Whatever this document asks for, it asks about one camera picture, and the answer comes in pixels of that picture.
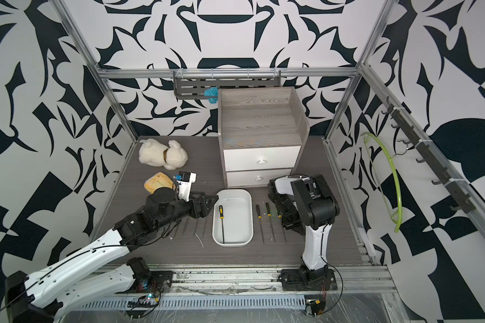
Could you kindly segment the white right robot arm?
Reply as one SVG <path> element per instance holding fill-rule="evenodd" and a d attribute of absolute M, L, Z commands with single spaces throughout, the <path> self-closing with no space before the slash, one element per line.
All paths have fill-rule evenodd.
<path fill-rule="evenodd" d="M 303 228 L 305 270 L 326 267 L 329 235 L 340 207 L 324 176 L 297 174 L 271 179 L 268 196 L 282 215 L 284 229 Z"/>

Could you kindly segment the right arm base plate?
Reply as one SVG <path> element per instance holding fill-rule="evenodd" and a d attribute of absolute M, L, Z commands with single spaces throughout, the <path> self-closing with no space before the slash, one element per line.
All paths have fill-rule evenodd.
<path fill-rule="evenodd" d="M 323 287 L 328 291 L 339 289 L 334 271 L 327 266 L 313 271 L 304 266 L 300 269 L 283 269 L 278 281 L 287 292 L 321 291 Z"/>

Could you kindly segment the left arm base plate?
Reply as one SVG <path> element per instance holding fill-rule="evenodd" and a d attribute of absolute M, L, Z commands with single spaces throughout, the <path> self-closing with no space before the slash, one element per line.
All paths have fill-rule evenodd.
<path fill-rule="evenodd" d="M 152 271 L 137 278 L 135 283 L 123 293 L 168 292 L 172 287 L 173 271 Z"/>

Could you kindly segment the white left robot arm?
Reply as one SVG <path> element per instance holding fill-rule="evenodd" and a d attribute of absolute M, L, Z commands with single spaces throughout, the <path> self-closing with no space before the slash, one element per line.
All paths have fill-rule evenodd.
<path fill-rule="evenodd" d="M 102 266 L 157 242 L 182 219 L 205 218 L 217 195 L 192 192 L 181 199 L 172 188 L 159 188 L 145 205 L 117 222 L 89 245 L 39 271 L 18 271 L 5 280 L 5 309 L 9 322 L 54 322 L 74 308 L 112 293 L 148 289 L 152 272 L 135 257 L 101 275 Z"/>

